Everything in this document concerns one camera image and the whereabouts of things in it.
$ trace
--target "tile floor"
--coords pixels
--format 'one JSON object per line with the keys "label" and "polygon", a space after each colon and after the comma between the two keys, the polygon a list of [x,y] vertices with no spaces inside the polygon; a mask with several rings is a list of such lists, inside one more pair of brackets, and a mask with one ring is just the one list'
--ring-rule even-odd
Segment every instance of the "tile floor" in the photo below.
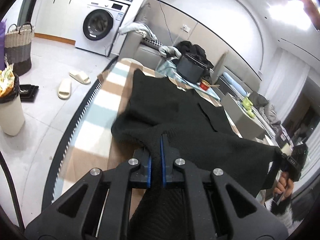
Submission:
{"label": "tile floor", "polygon": [[[10,169],[25,226],[41,212],[42,195],[52,158],[60,139],[97,75],[110,62],[104,56],[76,49],[72,45],[35,38],[31,50],[32,68],[20,77],[20,84],[39,86],[34,103],[22,103],[26,122],[15,137],[0,129],[0,149]],[[68,72],[83,70],[91,84],[82,85]],[[69,100],[57,96],[63,78],[72,80]],[[0,204],[16,222],[11,195],[0,169]]]}

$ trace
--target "woven basket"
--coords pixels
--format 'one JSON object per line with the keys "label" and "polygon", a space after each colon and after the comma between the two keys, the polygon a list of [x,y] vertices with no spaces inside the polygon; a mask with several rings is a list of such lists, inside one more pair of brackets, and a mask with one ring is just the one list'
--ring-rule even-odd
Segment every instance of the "woven basket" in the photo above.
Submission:
{"label": "woven basket", "polygon": [[[16,29],[9,31],[12,26],[15,26]],[[31,42],[35,36],[34,26],[27,22],[20,27],[13,24],[9,29],[5,35],[4,52],[7,54],[8,63],[14,64],[13,71],[21,76],[31,68]]]}

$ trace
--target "wooden baseboard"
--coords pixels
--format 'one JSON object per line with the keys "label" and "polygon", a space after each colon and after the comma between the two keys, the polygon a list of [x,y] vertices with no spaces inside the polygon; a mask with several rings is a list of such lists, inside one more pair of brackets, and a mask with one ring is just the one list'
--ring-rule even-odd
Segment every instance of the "wooden baseboard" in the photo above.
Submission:
{"label": "wooden baseboard", "polygon": [[48,35],[48,34],[35,33],[35,37],[41,38],[41,39],[47,39],[47,40],[51,40],[51,41],[58,41],[58,42],[71,44],[71,45],[75,45],[76,44],[76,41],[74,41],[74,40],[69,40],[69,39],[66,39],[66,38],[52,36],[52,35]]}

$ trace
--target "metal screw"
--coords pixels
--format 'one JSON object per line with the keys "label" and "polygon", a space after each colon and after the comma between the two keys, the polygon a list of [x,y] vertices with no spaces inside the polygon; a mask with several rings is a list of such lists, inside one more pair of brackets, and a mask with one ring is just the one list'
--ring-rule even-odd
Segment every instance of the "metal screw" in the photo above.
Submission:
{"label": "metal screw", "polygon": [[223,170],[220,169],[220,168],[215,168],[213,170],[213,174],[216,175],[216,176],[221,176],[223,174]]}
{"label": "metal screw", "polygon": [[135,159],[135,158],[132,158],[132,159],[130,159],[129,161],[128,161],[128,163],[130,164],[130,165],[137,165],[138,164],[138,160],[137,159]]}
{"label": "metal screw", "polygon": [[180,165],[184,165],[186,161],[184,159],[178,158],[175,160],[175,163],[180,166]]}
{"label": "metal screw", "polygon": [[97,176],[97,175],[100,174],[100,170],[98,168],[93,168],[93,169],[90,170],[90,174],[92,176]]}

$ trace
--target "black cable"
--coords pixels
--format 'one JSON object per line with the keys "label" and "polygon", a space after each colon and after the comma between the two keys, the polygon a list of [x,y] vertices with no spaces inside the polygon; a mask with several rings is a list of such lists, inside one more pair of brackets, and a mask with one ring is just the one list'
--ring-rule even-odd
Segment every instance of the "black cable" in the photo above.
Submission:
{"label": "black cable", "polygon": [[23,224],[23,219],[22,219],[22,215],[21,215],[21,210],[20,210],[20,206],[19,206],[19,201],[18,201],[18,197],[17,197],[17,192],[16,189],[14,187],[14,183],[13,183],[13,179],[11,177],[11,173],[9,171],[9,168],[7,166],[7,163],[5,162],[5,159],[3,158],[2,152],[0,151],[0,165],[2,167],[2,170],[4,171],[5,177],[7,179],[8,185],[9,185],[9,189],[10,189],[10,193],[11,193],[11,197],[12,197],[12,202],[13,202],[13,206],[14,206],[14,211],[16,212],[16,216],[17,216],[17,220],[18,220],[18,224],[20,227],[20,230],[22,233],[24,233],[24,224]]}
{"label": "black cable", "polygon": [[160,4],[161,11],[162,11],[162,13],[163,13],[163,16],[164,16],[165,25],[167,26],[167,29],[168,29],[168,31],[169,31],[170,40],[171,40],[171,42],[172,42],[172,45],[174,45],[174,44],[173,44],[173,40],[172,40],[172,38],[171,38],[171,33],[170,33],[170,30],[169,30],[169,27],[168,27],[168,25],[167,25],[167,20],[165,19],[164,11],[163,11],[163,9],[162,9],[162,7],[161,7],[161,1],[160,1],[160,0],[159,0],[159,4]]}

